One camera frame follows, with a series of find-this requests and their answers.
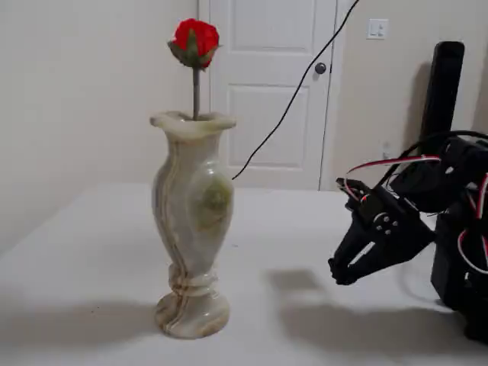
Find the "vase rim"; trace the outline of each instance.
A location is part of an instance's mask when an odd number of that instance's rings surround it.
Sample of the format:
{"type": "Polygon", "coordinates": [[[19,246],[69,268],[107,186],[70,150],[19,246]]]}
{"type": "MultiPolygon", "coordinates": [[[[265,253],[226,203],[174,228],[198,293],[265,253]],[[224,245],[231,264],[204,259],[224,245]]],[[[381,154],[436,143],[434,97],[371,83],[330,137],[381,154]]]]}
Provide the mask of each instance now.
{"type": "Polygon", "coordinates": [[[183,112],[166,111],[152,116],[150,122],[166,133],[188,140],[213,135],[236,125],[234,118],[217,112],[202,114],[197,120],[192,120],[183,112]]]}

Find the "light switch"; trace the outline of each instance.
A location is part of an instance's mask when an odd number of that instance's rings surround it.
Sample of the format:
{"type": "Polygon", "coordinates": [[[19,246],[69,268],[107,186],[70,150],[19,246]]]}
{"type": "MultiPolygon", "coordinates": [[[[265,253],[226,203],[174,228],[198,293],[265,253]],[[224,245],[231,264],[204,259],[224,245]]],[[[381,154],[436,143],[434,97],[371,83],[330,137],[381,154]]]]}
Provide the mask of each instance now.
{"type": "Polygon", "coordinates": [[[388,35],[388,19],[370,19],[368,28],[369,40],[384,40],[388,35]]]}

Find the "vase base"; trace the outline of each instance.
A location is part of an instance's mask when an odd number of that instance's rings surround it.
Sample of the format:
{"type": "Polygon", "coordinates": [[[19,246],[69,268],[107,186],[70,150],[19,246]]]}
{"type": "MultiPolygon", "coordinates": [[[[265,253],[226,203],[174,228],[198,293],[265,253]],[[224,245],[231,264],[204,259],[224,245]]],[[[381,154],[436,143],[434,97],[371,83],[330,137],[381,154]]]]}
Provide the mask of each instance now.
{"type": "Polygon", "coordinates": [[[168,336],[199,339],[219,332],[229,321],[226,298],[217,292],[200,297],[164,296],[156,308],[156,323],[168,336]]]}

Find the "wall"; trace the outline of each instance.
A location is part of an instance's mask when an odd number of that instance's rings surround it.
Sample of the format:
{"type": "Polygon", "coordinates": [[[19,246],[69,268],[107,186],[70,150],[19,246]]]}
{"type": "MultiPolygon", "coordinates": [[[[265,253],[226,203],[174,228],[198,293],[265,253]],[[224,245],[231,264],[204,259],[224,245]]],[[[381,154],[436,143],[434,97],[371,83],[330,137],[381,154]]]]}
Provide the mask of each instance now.
{"type": "MultiPolygon", "coordinates": [[[[470,129],[475,114],[481,115],[481,109],[486,114],[488,82],[484,107],[477,104],[482,103],[478,97],[488,44],[487,14],[486,0],[360,1],[345,38],[334,177],[379,159],[385,142],[396,154],[416,139],[430,62],[439,41],[461,40],[467,48],[454,128],[470,129]],[[370,18],[390,19],[386,40],[366,39],[370,18]]],[[[360,176],[375,183],[382,172],[384,168],[372,169],[360,176]]]]}
{"type": "Polygon", "coordinates": [[[0,2],[0,251],[88,187],[152,179],[150,114],[191,104],[165,42],[196,16],[196,0],[0,2]]]}
{"type": "Polygon", "coordinates": [[[486,48],[484,73],[474,117],[474,129],[488,133],[488,48],[486,48]]]}

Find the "red rose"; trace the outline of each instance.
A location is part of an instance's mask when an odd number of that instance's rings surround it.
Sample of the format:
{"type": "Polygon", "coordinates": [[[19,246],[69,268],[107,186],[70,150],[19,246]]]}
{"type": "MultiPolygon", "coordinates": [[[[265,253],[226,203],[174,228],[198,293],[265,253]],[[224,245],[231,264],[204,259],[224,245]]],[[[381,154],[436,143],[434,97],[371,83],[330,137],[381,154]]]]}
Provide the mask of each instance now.
{"type": "Polygon", "coordinates": [[[182,21],[169,47],[177,59],[186,66],[206,69],[219,46],[217,29],[204,21],[182,21]]]}

